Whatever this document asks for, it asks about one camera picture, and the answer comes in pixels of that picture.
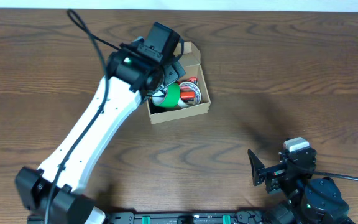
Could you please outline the red utility knife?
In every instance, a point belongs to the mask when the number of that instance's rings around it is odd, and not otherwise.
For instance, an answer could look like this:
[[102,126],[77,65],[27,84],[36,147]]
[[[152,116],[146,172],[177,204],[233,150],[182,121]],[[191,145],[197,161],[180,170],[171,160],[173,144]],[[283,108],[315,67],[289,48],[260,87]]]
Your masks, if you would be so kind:
[[198,79],[196,77],[191,77],[191,78],[188,79],[188,82],[192,82],[192,83],[194,83],[196,85],[197,82],[198,82]]

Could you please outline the cardboard box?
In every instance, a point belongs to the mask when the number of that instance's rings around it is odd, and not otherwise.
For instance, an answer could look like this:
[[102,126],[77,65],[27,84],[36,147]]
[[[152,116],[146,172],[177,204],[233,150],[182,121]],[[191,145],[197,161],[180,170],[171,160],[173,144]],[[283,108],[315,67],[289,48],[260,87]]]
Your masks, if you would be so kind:
[[174,55],[179,55],[180,53],[183,55],[179,59],[179,63],[184,68],[186,74],[174,83],[179,85],[181,82],[187,82],[191,77],[196,77],[198,79],[197,85],[202,94],[201,103],[188,108],[181,108],[178,105],[176,105],[174,108],[162,108],[155,106],[152,103],[151,98],[149,98],[147,101],[147,107],[150,116],[150,122],[152,124],[204,114],[209,110],[210,98],[201,67],[200,51],[192,42],[185,42],[183,47],[178,45],[174,51]]

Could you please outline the white tape roll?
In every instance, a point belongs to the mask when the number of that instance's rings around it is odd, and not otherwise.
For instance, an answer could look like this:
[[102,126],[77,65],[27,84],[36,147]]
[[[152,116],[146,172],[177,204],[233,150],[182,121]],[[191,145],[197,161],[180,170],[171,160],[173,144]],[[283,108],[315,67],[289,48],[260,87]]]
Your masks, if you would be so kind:
[[193,91],[196,93],[196,98],[194,101],[183,101],[181,98],[179,99],[177,105],[181,108],[188,108],[191,106],[196,106],[201,103],[202,100],[202,94],[198,87],[198,85],[195,85],[192,82],[181,82],[179,84],[180,92],[183,91]]

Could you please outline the green tape roll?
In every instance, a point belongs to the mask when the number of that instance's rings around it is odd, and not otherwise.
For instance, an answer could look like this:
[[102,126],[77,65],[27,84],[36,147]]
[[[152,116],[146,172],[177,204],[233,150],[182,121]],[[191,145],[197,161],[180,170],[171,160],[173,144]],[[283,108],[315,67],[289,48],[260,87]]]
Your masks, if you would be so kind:
[[180,87],[172,83],[165,89],[152,95],[151,100],[155,106],[162,108],[174,108],[180,99]]

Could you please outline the red stapler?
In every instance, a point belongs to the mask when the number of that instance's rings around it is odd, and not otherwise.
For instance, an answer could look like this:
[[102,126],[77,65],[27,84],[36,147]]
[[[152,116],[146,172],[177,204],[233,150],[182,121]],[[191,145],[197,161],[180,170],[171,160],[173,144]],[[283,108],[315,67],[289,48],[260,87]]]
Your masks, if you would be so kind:
[[183,91],[180,93],[180,98],[183,101],[194,101],[196,98],[196,93],[193,91]]

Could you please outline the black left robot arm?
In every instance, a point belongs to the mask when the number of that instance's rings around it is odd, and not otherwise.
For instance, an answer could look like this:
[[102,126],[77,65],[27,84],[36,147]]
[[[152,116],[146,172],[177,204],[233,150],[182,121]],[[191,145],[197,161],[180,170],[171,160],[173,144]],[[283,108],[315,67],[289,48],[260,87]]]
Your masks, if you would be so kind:
[[84,196],[93,169],[121,124],[144,101],[168,92],[185,71],[182,38],[139,37],[121,44],[85,112],[61,145],[37,169],[16,176],[28,223],[107,223],[110,216]]

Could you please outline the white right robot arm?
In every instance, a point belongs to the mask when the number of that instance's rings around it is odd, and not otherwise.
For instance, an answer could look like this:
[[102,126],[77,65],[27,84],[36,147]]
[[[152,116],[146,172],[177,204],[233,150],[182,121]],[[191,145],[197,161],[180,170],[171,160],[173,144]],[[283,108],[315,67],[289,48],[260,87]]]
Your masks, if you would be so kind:
[[265,167],[248,150],[252,181],[255,186],[265,184],[268,194],[281,192],[286,200],[262,214],[264,223],[316,223],[346,224],[349,205],[342,199],[335,182],[327,174],[314,179],[316,151],[306,147],[296,151],[279,152],[280,163]]

